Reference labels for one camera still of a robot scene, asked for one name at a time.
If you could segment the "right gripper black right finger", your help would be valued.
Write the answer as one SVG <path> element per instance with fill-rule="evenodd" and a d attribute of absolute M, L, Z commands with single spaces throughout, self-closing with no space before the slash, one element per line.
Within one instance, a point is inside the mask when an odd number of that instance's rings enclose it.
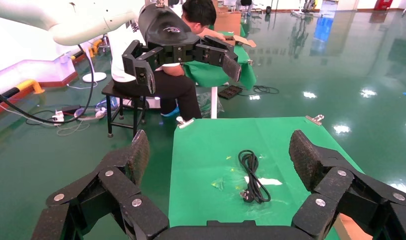
<path fill-rule="evenodd" d="M 323 240 L 338 215 L 350 217 L 375 240 L 406 240 L 406 193 L 356 170 L 338 151 L 292 133 L 289 155 L 310 195 L 292 227 Z"/>

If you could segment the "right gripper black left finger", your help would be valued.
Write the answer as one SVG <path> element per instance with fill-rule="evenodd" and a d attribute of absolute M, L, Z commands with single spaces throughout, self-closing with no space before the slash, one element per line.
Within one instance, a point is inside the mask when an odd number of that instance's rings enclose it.
<path fill-rule="evenodd" d="M 126 147 L 109 152 L 97 167 L 52 193 L 32 233 L 34 240 L 81 240 L 110 215 L 130 240 L 153 240 L 169 228 L 168 217 L 140 184 L 149 141 L 139 130 Z"/>

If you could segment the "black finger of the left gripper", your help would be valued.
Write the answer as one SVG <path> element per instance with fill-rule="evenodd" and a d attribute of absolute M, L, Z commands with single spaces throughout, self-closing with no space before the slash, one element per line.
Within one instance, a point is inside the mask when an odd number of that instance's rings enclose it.
<path fill-rule="evenodd" d="M 136 83 L 147 86 L 151 94 L 156 91 L 154 71 L 164 64 L 165 49 L 159 44 L 143 45 L 133 40 L 122 54 L 124 71 L 136 78 Z"/>
<path fill-rule="evenodd" d="M 233 81 L 238 82 L 242 68 L 234 46 L 216 37 L 205 35 L 193 46 L 195 61 L 221 67 L 223 72 Z"/>

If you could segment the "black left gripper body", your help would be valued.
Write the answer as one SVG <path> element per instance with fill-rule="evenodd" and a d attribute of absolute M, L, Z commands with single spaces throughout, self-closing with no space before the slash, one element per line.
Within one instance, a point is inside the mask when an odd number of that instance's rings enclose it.
<path fill-rule="evenodd" d="M 139 59 L 148 63 L 185 63 L 201 60 L 201 38 L 167 6 L 145 6 L 138 18 L 148 51 Z"/>

